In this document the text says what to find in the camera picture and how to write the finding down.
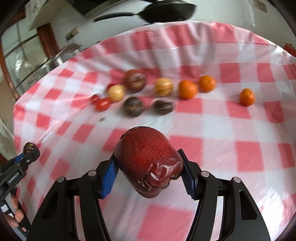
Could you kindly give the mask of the person's hand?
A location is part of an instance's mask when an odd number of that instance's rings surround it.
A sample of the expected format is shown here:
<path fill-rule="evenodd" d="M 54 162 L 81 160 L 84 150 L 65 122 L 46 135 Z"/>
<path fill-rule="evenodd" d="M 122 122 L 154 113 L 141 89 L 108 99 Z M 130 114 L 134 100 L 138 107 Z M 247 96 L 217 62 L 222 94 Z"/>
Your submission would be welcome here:
<path fill-rule="evenodd" d="M 8 203 L 8 207 L 11 209 L 10 213 L 4 212 L 4 218 L 8 222 L 11 228 L 21 228 L 23 232 L 27 233 L 28 230 L 24 224 L 21 224 L 25 218 L 22 208 L 19 206 L 19 191 L 17 188 L 12 189 L 10 194 L 5 198 Z"/>

